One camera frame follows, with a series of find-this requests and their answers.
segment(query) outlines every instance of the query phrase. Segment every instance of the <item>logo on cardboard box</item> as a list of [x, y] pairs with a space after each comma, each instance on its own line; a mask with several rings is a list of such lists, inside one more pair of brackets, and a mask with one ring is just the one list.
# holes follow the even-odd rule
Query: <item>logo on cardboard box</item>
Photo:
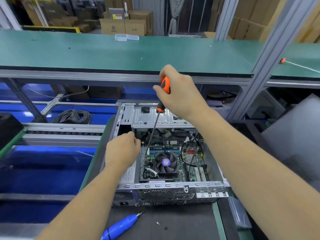
[[121, 19], [122, 20], [121, 14], [113, 14], [112, 17], [113, 17], [113, 19]]

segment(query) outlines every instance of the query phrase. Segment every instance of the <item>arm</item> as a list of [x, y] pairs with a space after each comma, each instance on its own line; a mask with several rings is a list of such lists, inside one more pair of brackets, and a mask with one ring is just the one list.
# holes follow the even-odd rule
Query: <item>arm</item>
[[106, 167], [53, 219], [36, 238], [100, 239], [121, 176], [140, 152], [133, 132], [123, 134], [106, 146]]
[[171, 94], [154, 86], [175, 115], [189, 121], [249, 214], [270, 239], [319, 239], [320, 194], [286, 166], [255, 145], [210, 109], [190, 76], [166, 65]]

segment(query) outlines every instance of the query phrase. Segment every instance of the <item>perforated vent panel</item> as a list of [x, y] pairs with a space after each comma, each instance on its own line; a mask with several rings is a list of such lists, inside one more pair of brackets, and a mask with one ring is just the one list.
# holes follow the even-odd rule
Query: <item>perforated vent panel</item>
[[141, 193], [141, 200], [171, 200], [172, 192], [165, 189], [151, 189]]
[[134, 195], [129, 192], [116, 192], [114, 194], [114, 201], [128, 201], [128, 200], [133, 200]]
[[301, 155], [294, 154], [287, 157], [282, 161], [289, 169], [294, 173], [298, 174], [307, 183], [312, 183], [313, 181], [319, 180], [317, 174], [313, 169], [306, 163]]

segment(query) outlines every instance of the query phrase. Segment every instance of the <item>blue electric screwdriver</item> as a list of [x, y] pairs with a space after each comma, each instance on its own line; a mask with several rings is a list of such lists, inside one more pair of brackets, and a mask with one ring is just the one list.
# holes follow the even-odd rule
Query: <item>blue electric screwdriver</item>
[[124, 218], [121, 221], [118, 221], [116, 224], [110, 226], [107, 230], [104, 231], [100, 240], [114, 240], [123, 234], [126, 230], [134, 225], [138, 217], [141, 216], [145, 211], [138, 213], [136, 215], [130, 215]]

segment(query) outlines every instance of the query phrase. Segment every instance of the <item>warning sticker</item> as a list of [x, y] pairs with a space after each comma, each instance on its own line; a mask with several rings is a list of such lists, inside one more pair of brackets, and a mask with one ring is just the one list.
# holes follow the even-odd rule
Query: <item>warning sticker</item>
[[134, 183], [134, 173], [136, 171], [136, 161], [130, 166], [126, 172], [122, 175], [119, 184], [133, 184]]
[[112, 17], [113, 17], [113, 19], [122, 19], [121, 14], [113, 14]]

